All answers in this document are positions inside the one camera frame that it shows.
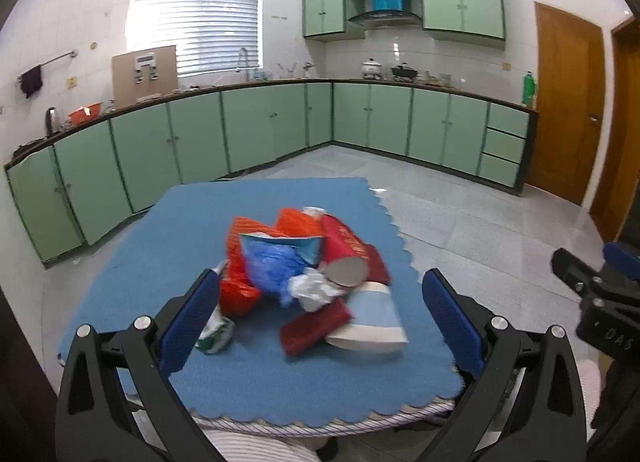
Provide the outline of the electric kettle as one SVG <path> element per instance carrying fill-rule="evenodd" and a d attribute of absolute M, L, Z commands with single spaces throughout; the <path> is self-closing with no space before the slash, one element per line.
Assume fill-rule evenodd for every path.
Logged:
<path fill-rule="evenodd" d="M 44 129 L 46 130 L 46 136 L 48 138 L 54 136 L 61 130 L 62 122 L 61 115 L 55 107 L 47 108 L 44 115 Z"/>

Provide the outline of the red cylindrical can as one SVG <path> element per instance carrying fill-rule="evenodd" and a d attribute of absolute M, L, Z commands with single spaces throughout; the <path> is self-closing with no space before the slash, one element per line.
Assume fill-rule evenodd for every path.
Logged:
<path fill-rule="evenodd" d="M 353 289 L 369 277 L 369 255 L 363 242 L 336 217 L 320 218 L 324 233 L 322 264 L 326 278 L 337 286 Z"/>

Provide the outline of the dark red sponge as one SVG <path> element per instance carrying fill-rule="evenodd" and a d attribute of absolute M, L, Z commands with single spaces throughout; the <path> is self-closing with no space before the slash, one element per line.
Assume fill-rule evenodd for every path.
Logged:
<path fill-rule="evenodd" d="M 369 264 L 368 280 L 370 282 L 381 283 L 383 286 L 389 286 L 390 274 L 388 273 L 380 253 L 372 244 L 366 244 L 366 251 Z"/>

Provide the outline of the orange mesh bag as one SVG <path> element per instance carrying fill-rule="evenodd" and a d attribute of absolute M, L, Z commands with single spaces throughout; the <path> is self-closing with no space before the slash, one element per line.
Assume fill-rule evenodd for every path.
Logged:
<path fill-rule="evenodd" d="M 274 225 L 238 216 L 231 224 L 219 306 L 224 316 L 249 314 L 264 296 L 288 307 L 290 279 L 318 266 L 324 233 L 317 219 L 282 208 Z"/>

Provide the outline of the pink white wrapper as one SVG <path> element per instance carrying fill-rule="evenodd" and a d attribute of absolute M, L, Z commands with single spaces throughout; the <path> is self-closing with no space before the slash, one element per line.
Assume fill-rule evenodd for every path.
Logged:
<path fill-rule="evenodd" d="M 326 214 L 326 210 L 324 208 L 317 208 L 316 206 L 305 206 L 303 208 L 303 213 L 315 220 L 319 220 Z"/>

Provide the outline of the light blue snack packet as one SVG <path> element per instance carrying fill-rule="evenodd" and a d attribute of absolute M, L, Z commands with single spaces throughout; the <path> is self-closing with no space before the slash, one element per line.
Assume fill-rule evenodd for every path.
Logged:
<path fill-rule="evenodd" d="M 322 237 L 273 237 L 263 232 L 251 232 L 250 234 L 240 234 L 239 238 L 243 252 L 253 243 L 282 245 L 292 248 L 308 266 L 317 266 L 321 262 Z"/>

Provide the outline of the wooden door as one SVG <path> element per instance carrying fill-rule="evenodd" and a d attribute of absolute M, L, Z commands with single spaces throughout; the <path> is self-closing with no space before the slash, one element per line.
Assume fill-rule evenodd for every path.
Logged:
<path fill-rule="evenodd" d="M 608 148 L 590 216 L 604 242 L 620 237 L 639 189 L 639 21 L 612 31 L 614 100 Z"/>
<path fill-rule="evenodd" d="M 582 203 L 598 150 L 605 97 L 600 26 L 536 3 L 537 133 L 526 182 Z"/>

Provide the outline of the blue foam table mat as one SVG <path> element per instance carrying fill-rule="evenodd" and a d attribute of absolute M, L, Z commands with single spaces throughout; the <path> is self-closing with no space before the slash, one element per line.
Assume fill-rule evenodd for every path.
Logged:
<path fill-rule="evenodd" d="M 362 178 L 283 178 L 203 182 L 169 189 L 114 252 L 70 320 L 58 350 L 66 354 L 78 326 L 125 329 L 154 316 L 226 255 L 232 220 L 271 224 L 282 208 L 318 206 L 376 247 L 408 345 L 389 355 L 321 344 L 288 358 L 279 341 L 295 310 L 265 300 L 235 323 L 219 354 L 192 352 L 171 384 L 203 416 L 278 425 L 356 421 L 371 412 L 421 408 L 460 393 L 454 357 L 422 300 L 418 274 L 390 215 Z"/>

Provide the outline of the dark red cloth pad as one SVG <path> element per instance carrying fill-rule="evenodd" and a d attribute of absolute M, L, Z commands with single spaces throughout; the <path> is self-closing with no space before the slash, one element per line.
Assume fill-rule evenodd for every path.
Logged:
<path fill-rule="evenodd" d="M 352 320 L 343 297 L 337 297 L 330 304 L 316 312 L 305 312 L 282 326 L 280 343 L 286 356 L 296 357 L 313 348 L 319 342 Z"/>

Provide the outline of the blue white paper bowl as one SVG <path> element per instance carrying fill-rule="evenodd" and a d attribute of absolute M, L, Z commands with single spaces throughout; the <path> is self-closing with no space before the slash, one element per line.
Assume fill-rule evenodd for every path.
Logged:
<path fill-rule="evenodd" d="M 408 345 L 390 288 L 385 284 L 363 283 L 350 291 L 346 304 L 352 318 L 326 336 L 328 344 L 369 354 L 399 352 Z"/>

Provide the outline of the dark hanging towel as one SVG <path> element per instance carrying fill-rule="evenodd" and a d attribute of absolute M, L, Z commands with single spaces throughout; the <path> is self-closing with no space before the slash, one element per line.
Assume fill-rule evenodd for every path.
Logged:
<path fill-rule="evenodd" d="M 20 89 L 26 99 L 32 98 L 42 89 L 42 65 L 34 66 L 20 76 Z"/>

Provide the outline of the blue plastic bag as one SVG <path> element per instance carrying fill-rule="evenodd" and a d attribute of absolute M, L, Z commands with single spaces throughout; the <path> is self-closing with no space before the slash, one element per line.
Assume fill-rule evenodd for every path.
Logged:
<path fill-rule="evenodd" d="M 281 307 L 292 304 L 288 280 L 302 274 L 307 264 L 289 246 L 250 244 L 242 251 L 250 284 L 260 292 L 276 298 Z"/>

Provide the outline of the range hood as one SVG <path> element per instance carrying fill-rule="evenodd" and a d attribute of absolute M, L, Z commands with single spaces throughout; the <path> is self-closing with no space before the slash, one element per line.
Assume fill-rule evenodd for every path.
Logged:
<path fill-rule="evenodd" d="M 368 11 L 348 19 L 349 23 L 364 30 L 396 28 L 396 26 L 422 26 L 423 20 L 410 11 L 376 10 Z"/>

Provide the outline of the green white wrapper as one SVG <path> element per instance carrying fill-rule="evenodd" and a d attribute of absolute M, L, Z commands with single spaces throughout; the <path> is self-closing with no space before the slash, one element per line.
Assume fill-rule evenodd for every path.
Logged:
<path fill-rule="evenodd" d="M 233 329 L 234 322 L 224 316 L 217 306 L 196 340 L 195 348 L 205 355 L 216 355 L 230 343 Z"/>

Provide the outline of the white tissue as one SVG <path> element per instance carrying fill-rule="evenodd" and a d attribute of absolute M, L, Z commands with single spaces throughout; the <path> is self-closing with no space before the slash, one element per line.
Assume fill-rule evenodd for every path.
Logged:
<path fill-rule="evenodd" d="M 314 268 L 306 268 L 302 274 L 288 280 L 288 292 L 298 301 L 304 312 L 318 312 L 346 291 L 339 288 Z"/>

